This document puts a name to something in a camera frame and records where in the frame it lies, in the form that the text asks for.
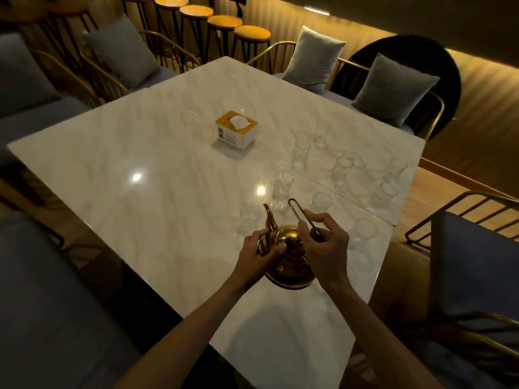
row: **teapot spout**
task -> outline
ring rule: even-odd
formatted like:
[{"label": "teapot spout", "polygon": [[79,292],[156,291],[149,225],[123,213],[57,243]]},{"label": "teapot spout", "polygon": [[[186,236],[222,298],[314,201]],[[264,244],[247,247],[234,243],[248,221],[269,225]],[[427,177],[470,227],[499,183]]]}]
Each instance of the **teapot spout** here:
[{"label": "teapot spout", "polygon": [[266,203],[263,203],[263,207],[267,210],[267,219],[265,220],[265,228],[269,228],[272,232],[279,231],[279,227],[274,220],[274,215]]}]

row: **gray pillow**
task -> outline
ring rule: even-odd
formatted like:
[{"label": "gray pillow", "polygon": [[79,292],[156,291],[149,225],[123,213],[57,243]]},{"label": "gray pillow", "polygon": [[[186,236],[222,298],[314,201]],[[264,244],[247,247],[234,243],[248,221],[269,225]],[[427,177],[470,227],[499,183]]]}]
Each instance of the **gray pillow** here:
[{"label": "gray pillow", "polygon": [[401,127],[416,104],[439,79],[379,53],[364,86],[351,105],[362,113]]},{"label": "gray pillow", "polygon": [[0,118],[60,98],[19,33],[0,36]]},{"label": "gray pillow", "polygon": [[100,30],[85,32],[84,36],[95,54],[129,89],[135,89],[160,69],[157,59],[126,15]]},{"label": "gray pillow", "polygon": [[345,45],[303,26],[283,80],[321,94]]}]

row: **gold teapot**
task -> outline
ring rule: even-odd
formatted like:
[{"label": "gold teapot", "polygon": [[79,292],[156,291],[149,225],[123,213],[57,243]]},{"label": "gold teapot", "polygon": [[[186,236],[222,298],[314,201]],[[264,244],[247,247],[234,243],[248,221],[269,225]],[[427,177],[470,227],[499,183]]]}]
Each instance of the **gold teapot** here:
[{"label": "gold teapot", "polygon": [[[301,221],[291,202],[294,202],[303,215],[305,215],[299,203],[294,198],[290,198],[288,202],[290,209],[292,209],[297,219]],[[295,225],[278,226],[269,205],[263,203],[263,207],[267,210],[265,227],[269,229],[269,232],[260,239],[258,254],[265,256],[278,244],[286,243],[287,245],[285,252],[276,260],[265,276],[274,284],[285,289],[308,287],[314,282],[315,275],[306,260],[306,251],[299,238],[298,228]],[[313,238],[316,241],[321,241],[321,234],[317,228],[310,220],[308,222],[312,226]]]}]

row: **orange tissue box lid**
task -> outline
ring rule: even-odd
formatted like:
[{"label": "orange tissue box lid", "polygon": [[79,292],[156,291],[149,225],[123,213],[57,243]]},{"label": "orange tissue box lid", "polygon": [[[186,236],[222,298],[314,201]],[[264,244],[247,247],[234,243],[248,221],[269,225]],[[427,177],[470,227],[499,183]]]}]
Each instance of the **orange tissue box lid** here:
[{"label": "orange tissue box lid", "polygon": [[[250,125],[246,126],[245,128],[242,128],[241,130],[237,130],[236,128],[234,128],[234,126],[229,121],[230,118],[235,117],[235,116],[245,117],[249,121]],[[247,132],[249,132],[251,129],[253,129],[258,124],[258,122],[248,118],[247,116],[241,115],[240,113],[230,110],[229,112],[225,113],[222,117],[220,117],[217,120],[217,124],[221,125],[224,128],[227,128],[231,131],[234,131],[237,134],[247,135]]]}]

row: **white marble tabletop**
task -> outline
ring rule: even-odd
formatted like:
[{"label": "white marble tabletop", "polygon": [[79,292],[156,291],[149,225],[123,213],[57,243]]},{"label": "white marble tabletop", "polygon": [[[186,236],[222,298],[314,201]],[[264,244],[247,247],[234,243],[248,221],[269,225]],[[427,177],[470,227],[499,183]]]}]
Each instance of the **white marble tabletop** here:
[{"label": "white marble tabletop", "polygon": [[[133,270],[186,316],[230,275],[241,248],[240,207],[270,202],[291,169],[254,147],[215,139],[215,126],[142,90],[12,143],[9,148]],[[350,251],[348,275],[369,300],[392,226],[294,172],[291,196],[307,206],[325,192],[345,229],[378,234]],[[275,212],[278,224],[296,223]],[[263,228],[262,208],[258,228]],[[315,281],[285,290],[266,278],[232,309],[211,340],[254,386],[337,387],[354,336]]]},{"label": "white marble tabletop", "polygon": [[[255,119],[260,127],[255,148],[288,165],[296,139],[324,135],[328,149],[312,144],[305,174],[392,225],[398,223],[424,149],[423,139],[232,58],[219,58],[151,90],[211,123],[229,110]],[[352,151],[363,159],[365,169],[352,169],[347,185],[335,189],[330,169],[338,156]],[[397,181],[399,194],[389,206],[374,207],[371,196],[382,182],[381,170],[393,157],[408,165]]]}]

